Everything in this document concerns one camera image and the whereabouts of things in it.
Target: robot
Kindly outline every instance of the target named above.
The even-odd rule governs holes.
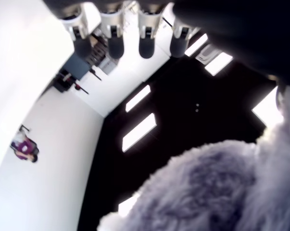
[[[87,30],[87,19],[84,14],[83,1],[80,0],[44,0],[51,12],[63,23],[69,32],[77,55],[86,59],[89,55],[90,32]],[[119,59],[124,54],[124,1],[108,0],[93,2],[100,11],[101,31],[107,38],[109,55]],[[139,54],[149,59],[154,54],[155,36],[158,31],[162,13],[168,1],[140,1],[139,6]],[[182,57],[192,37],[194,28],[179,19],[173,26],[173,37],[170,51],[174,57]]]

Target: gray fur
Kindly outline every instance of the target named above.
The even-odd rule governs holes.
[[[290,231],[290,87],[282,112],[257,145],[225,141],[173,158],[116,230]]]

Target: black nozzle tip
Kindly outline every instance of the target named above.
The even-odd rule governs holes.
[[[154,54],[155,39],[144,38],[139,39],[139,54],[144,59],[150,59]]]
[[[124,52],[124,38],[113,37],[108,39],[108,52],[113,59],[120,59]]]
[[[89,38],[78,38],[73,42],[74,50],[81,59],[86,59],[91,54],[91,43]]]
[[[172,56],[175,58],[181,58],[188,47],[188,43],[189,41],[184,38],[176,38],[173,36],[170,43],[170,53]]]

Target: rectangular ceiling light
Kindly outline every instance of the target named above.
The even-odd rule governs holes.
[[[225,66],[232,61],[232,56],[225,52],[220,53],[215,59],[213,59],[204,68],[213,76],[219,73]]]
[[[186,51],[187,56],[191,56],[208,40],[207,34],[201,36],[196,42],[194,42]]]
[[[133,205],[136,203],[137,199],[139,198],[139,194],[135,194],[134,196],[130,197],[129,199],[123,201],[118,206],[118,214],[121,217],[126,217],[130,210],[132,209]]]
[[[122,139],[122,151],[125,152],[133,144],[143,138],[156,126],[154,113],[151,113],[147,118],[140,122],[133,130],[131,130]]]
[[[129,112],[136,104],[138,104],[143,98],[146,97],[151,92],[150,86],[147,85],[142,89],[136,96],[134,96],[127,104],[126,104],[126,112]]]
[[[257,106],[254,107],[252,112],[267,126],[272,127],[277,123],[283,121],[283,116],[276,106],[276,91],[274,88]]]

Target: dark ceiling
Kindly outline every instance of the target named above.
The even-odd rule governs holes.
[[[151,93],[126,113],[126,103],[147,84]],[[227,139],[254,142],[265,127],[251,109],[274,86],[235,61],[212,77],[193,57],[171,58],[106,117],[78,230],[95,230],[171,156]],[[123,153],[122,138],[150,113],[157,126]]]

